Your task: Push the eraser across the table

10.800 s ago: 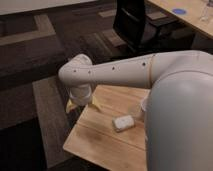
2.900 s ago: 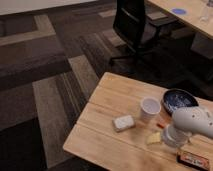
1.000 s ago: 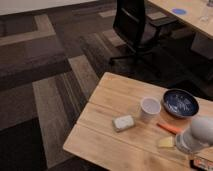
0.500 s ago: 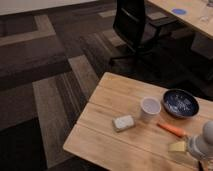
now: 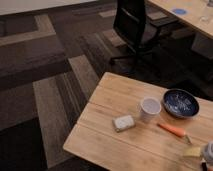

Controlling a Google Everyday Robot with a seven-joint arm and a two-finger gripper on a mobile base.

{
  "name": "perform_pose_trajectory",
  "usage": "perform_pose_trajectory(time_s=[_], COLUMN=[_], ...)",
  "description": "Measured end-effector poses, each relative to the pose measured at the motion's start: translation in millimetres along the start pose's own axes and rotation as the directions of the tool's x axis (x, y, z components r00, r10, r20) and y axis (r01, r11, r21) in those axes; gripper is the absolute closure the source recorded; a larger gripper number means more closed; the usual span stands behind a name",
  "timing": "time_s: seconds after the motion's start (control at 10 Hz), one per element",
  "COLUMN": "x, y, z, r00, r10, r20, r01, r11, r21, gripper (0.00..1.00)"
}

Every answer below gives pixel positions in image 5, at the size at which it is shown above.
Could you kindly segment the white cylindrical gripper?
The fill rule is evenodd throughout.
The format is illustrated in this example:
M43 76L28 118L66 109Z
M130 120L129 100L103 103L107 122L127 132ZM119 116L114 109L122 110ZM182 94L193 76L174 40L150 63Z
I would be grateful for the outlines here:
M210 141L203 147L202 154L207 163L213 164L213 141ZM183 152L184 156L187 157L200 157L200 147L190 147Z

